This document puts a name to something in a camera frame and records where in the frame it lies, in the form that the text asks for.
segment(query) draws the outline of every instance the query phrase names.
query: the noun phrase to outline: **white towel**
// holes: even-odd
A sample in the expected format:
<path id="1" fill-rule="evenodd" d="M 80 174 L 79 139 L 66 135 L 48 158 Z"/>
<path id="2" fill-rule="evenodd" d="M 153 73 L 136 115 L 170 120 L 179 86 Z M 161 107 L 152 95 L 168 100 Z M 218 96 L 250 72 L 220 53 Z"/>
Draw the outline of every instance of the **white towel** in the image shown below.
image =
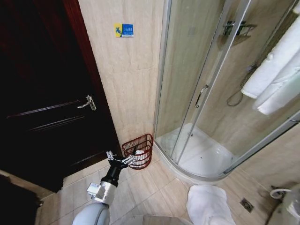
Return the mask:
<path id="1" fill-rule="evenodd" d="M 300 17 L 294 21 L 261 66 L 252 74 L 241 90 L 242 93 L 251 98 L 260 96 L 299 49 Z"/>
<path id="2" fill-rule="evenodd" d="M 192 186 L 187 212 L 194 225 L 235 225 L 227 205 L 226 192 L 213 185 Z"/>
<path id="3" fill-rule="evenodd" d="M 294 7 L 293 12 L 296 14 L 300 14 L 300 1 L 298 4 Z"/>
<path id="4" fill-rule="evenodd" d="M 300 71 L 295 73 L 287 82 L 271 84 L 256 100 L 253 108 L 269 115 L 284 107 L 300 94 Z"/>

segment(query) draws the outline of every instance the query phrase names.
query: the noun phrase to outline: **towel on floor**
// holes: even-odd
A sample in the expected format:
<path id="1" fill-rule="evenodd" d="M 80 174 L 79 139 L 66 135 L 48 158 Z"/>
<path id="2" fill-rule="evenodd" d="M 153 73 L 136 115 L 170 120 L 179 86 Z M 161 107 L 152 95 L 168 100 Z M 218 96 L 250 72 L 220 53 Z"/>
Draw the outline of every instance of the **towel on floor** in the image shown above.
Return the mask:
<path id="1" fill-rule="evenodd" d="M 269 115 L 300 94 L 300 49 L 257 98 L 253 108 Z"/>
<path id="2" fill-rule="evenodd" d="M 242 93 L 258 98 L 300 49 L 300 17 L 298 17 L 261 66 L 242 88 Z"/>
<path id="3" fill-rule="evenodd" d="M 192 186 L 187 212 L 194 225 L 235 225 L 226 201 L 226 192 L 219 187 Z"/>

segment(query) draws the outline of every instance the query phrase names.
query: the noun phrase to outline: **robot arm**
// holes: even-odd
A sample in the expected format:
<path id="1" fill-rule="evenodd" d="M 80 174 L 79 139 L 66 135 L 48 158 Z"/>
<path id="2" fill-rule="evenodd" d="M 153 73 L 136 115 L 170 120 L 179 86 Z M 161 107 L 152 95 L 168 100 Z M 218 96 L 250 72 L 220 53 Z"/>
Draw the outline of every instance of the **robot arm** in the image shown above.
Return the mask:
<path id="1" fill-rule="evenodd" d="M 85 207 L 73 221 L 73 225 L 109 225 L 109 205 L 113 202 L 114 192 L 122 169 L 135 162 L 136 147 L 133 154 L 127 158 L 113 155 L 107 151 L 108 162 L 111 165 L 100 184 L 91 183 L 87 189 L 91 198 L 98 201 Z"/>
<path id="2" fill-rule="evenodd" d="M 113 202 L 114 192 L 118 186 L 118 179 L 122 169 L 127 168 L 135 161 L 135 156 L 127 158 L 113 155 L 107 151 L 108 162 L 111 165 L 106 176 L 101 179 L 100 184 L 91 183 L 87 189 L 91 198 L 103 204 L 110 205 Z"/>

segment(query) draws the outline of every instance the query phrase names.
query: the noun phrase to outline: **shower door handle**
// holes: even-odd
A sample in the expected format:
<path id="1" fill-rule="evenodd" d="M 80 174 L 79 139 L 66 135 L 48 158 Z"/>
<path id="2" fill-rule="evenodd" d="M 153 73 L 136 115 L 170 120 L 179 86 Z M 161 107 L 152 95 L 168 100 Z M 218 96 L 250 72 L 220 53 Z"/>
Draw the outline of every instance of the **shower door handle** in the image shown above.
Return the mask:
<path id="1" fill-rule="evenodd" d="M 200 93 L 199 93 L 199 96 L 198 96 L 198 98 L 197 98 L 196 104 L 195 104 L 195 108 L 199 108 L 199 107 L 200 107 L 200 106 L 198 105 L 199 98 L 201 97 L 201 95 L 202 95 L 202 93 L 204 92 L 204 90 L 207 89 L 207 88 L 208 88 L 208 85 L 206 84 L 206 85 L 201 89 L 201 91 L 200 91 Z"/>

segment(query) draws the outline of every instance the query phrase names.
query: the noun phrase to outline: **door panel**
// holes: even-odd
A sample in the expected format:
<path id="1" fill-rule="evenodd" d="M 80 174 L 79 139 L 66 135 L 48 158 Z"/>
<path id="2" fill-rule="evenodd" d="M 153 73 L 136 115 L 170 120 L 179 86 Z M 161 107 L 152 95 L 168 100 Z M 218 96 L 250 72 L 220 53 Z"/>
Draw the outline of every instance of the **door panel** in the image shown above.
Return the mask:
<path id="1" fill-rule="evenodd" d="M 0 169 L 57 191 L 64 176 L 120 154 L 77 0 L 1 0 Z M 96 111 L 88 105 L 92 95 Z"/>

